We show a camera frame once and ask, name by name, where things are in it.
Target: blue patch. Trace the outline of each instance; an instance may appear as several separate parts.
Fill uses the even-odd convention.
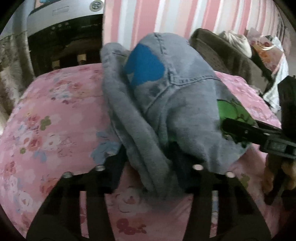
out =
[[[97,131],[96,136],[97,136],[97,138],[100,138],[100,137],[101,138],[108,138],[108,134],[104,131]]]
[[[20,203],[18,202],[18,199],[16,198],[16,196],[13,196],[13,203],[15,205],[15,210],[17,213],[20,212]]]
[[[41,153],[40,161],[41,161],[41,162],[46,162],[46,161],[47,161],[47,157],[46,157],[46,155],[45,155],[45,152],[42,152],[42,153]]]
[[[34,154],[33,154],[33,158],[37,158],[37,156],[39,155],[39,150],[35,151]]]
[[[91,153],[91,158],[96,165],[103,165],[106,158],[111,154],[117,154],[120,144],[118,142],[106,141],[100,143]]]
[[[17,179],[17,188],[18,188],[19,190],[22,189],[22,184],[21,184],[21,182],[20,182],[20,178]]]
[[[47,161],[47,157],[46,157],[46,154],[44,151],[40,151],[40,150],[37,150],[34,152],[33,154],[33,158],[37,158],[38,156],[40,156],[40,161],[41,162],[46,162]]]
[[[131,86],[136,87],[147,81],[156,81],[162,78],[165,67],[147,46],[138,44],[131,52],[124,70],[126,74],[133,73]]]

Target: bed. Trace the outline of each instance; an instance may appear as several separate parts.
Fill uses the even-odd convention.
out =
[[[280,127],[277,117],[244,79],[216,74],[253,118]],[[0,203],[24,237],[64,172],[86,173],[118,150],[101,83],[101,64],[55,70],[39,76],[12,112],[0,139]],[[289,213],[281,203],[264,203],[260,182],[265,157],[253,145],[230,170],[247,189],[274,236]],[[119,188],[105,199],[116,240],[182,240],[191,195],[166,201],[150,197],[143,192],[138,174],[127,165]],[[84,193],[80,213],[81,231],[88,237]],[[216,229],[213,214],[211,236]]]

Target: pink striped wall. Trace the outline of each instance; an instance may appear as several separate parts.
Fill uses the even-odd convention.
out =
[[[151,32],[189,38],[197,28],[243,34],[253,27],[274,36],[278,24],[278,9],[272,0],[106,0],[103,38],[104,43],[118,42],[120,34],[124,47],[132,49]]]

